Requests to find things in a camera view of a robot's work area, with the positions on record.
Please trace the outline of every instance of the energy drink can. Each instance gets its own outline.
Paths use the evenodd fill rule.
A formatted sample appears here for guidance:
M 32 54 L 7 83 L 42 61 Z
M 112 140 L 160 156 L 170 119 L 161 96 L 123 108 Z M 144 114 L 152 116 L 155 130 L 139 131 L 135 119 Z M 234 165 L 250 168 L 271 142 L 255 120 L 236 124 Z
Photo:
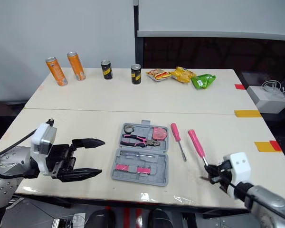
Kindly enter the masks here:
M 109 80 L 113 78 L 111 62 L 107 59 L 101 61 L 101 68 L 103 69 L 104 78 Z
M 55 57 L 50 57 L 46 59 L 46 64 L 51 71 L 53 77 L 56 79 L 58 85 L 65 86 L 67 84 L 67 80 L 65 75 L 63 74 L 61 67 Z
M 71 51 L 67 54 L 67 58 L 70 61 L 74 74 L 77 80 L 85 80 L 86 75 L 84 73 L 84 69 L 81 66 L 78 54 L 75 51 Z
M 139 64 L 133 64 L 131 66 L 131 79 L 132 83 L 137 85 L 142 81 L 142 67 Z

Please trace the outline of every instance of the small roll of tape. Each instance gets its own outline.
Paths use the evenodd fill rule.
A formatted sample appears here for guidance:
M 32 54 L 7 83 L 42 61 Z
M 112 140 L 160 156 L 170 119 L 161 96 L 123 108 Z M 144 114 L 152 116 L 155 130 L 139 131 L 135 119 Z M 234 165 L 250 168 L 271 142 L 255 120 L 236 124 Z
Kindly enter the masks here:
M 127 124 L 123 127 L 123 130 L 126 134 L 131 134 L 134 131 L 134 126 Z

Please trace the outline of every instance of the whiteboard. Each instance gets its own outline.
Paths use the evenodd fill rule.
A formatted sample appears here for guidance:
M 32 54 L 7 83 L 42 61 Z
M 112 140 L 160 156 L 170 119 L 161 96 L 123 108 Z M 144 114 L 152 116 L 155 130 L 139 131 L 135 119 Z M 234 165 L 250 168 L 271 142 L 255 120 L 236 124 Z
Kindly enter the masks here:
M 285 40 L 285 0 L 142 0 L 137 35 Z

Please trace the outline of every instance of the green snack bag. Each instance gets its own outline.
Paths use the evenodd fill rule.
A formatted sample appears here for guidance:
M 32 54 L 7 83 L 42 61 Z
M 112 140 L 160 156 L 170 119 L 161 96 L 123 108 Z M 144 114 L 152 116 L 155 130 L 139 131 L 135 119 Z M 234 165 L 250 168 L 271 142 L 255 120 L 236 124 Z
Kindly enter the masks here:
M 191 79 L 196 89 L 206 89 L 215 80 L 215 75 L 199 75 Z

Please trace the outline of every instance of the food package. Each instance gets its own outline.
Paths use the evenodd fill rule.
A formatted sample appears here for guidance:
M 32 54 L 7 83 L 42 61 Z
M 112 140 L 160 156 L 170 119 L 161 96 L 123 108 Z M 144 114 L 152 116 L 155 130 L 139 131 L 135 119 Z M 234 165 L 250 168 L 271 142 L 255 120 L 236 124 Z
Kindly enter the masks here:
M 170 74 L 172 75 L 174 79 L 178 80 L 179 82 L 183 82 L 183 83 L 190 82 L 190 79 L 196 76 L 195 73 L 185 68 L 182 68 L 180 66 L 178 66 L 175 71 L 170 72 Z
M 191 79 L 196 89 L 206 89 L 215 80 L 215 75 L 199 75 Z
M 162 81 L 171 76 L 171 74 L 162 69 L 155 69 L 147 72 L 147 75 L 152 78 L 154 81 Z

